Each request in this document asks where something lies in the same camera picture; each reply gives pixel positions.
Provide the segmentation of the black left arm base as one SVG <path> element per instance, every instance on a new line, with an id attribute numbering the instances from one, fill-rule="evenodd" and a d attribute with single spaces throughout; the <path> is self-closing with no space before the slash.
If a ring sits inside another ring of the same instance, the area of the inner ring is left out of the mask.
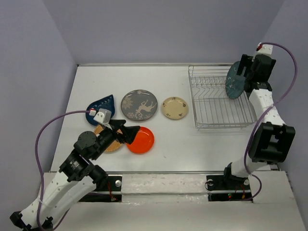
<path id="1" fill-rule="evenodd" d="M 107 183 L 83 196 L 79 202 L 117 203 L 122 201 L 122 175 L 109 175 Z"/>

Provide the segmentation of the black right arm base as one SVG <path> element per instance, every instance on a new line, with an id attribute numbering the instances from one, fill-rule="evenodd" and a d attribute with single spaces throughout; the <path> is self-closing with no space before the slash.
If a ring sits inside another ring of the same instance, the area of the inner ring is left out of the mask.
<path id="1" fill-rule="evenodd" d="M 207 175 L 205 189 L 209 202 L 242 201 L 252 197 L 248 179 L 225 181 L 223 175 Z"/>

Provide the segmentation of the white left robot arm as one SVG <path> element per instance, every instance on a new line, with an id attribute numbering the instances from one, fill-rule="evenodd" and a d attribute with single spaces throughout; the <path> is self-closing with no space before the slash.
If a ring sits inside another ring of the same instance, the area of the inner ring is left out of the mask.
<path id="1" fill-rule="evenodd" d="M 125 120 L 112 119 L 98 135 L 92 131 L 82 132 L 50 184 L 41 187 L 41 194 L 27 208 L 11 214 L 13 225 L 24 231 L 50 231 L 54 222 L 82 197 L 103 189 L 108 174 L 92 161 L 114 141 L 133 143 L 141 127 L 126 127 L 125 123 Z"/>

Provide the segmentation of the grey deer plate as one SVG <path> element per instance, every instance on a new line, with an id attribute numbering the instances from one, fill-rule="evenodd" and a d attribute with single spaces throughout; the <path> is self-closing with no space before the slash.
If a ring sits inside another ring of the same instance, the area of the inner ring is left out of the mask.
<path id="1" fill-rule="evenodd" d="M 145 121 L 156 113 L 158 101 L 150 91 L 133 90 L 123 97 L 120 106 L 126 118 L 133 121 Z"/>

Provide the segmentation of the cream plate with prints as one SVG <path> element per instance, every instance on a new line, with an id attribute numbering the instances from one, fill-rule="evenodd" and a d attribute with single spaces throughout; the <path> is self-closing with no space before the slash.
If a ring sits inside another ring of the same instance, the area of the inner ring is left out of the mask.
<path id="1" fill-rule="evenodd" d="M 162 103 L 161 109 L 163 115 L 172 120 L 182 119 L 189 112 L 188 104 L 180 97 L 166 98 Z"/>

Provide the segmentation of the large teal floral plate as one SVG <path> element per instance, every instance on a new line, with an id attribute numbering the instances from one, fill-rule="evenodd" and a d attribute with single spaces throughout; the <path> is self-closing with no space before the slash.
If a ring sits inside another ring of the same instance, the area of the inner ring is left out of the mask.
<path id="1" fill-rule="evenodd" d="M 243 74 L 237 74 L 239 64 L 240 61 L 236 61 L 230 67 L 225 81 L 225 92 L 232 100 L 239 98 L 244 91 L 245 77 Z"/>

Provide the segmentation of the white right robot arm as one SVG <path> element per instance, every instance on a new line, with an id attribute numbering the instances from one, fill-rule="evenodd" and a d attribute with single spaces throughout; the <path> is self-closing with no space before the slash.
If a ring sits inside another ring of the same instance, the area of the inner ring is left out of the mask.
<path id="1" fill-rule="evenodd" d="M 222 185 L 232 189 L 248 175 L 266 165 L 285 161 L 295 137 L 295 128 L 286 125 L 274 106 L 268 82 L 276 61 L 264 54 L 242 55 L 229 69 L 225 91 L 235 100 L 243 93 L 255 110 L 257 122 L 248 141 L 247 154 L 228 164 L 221 177 Z"/>

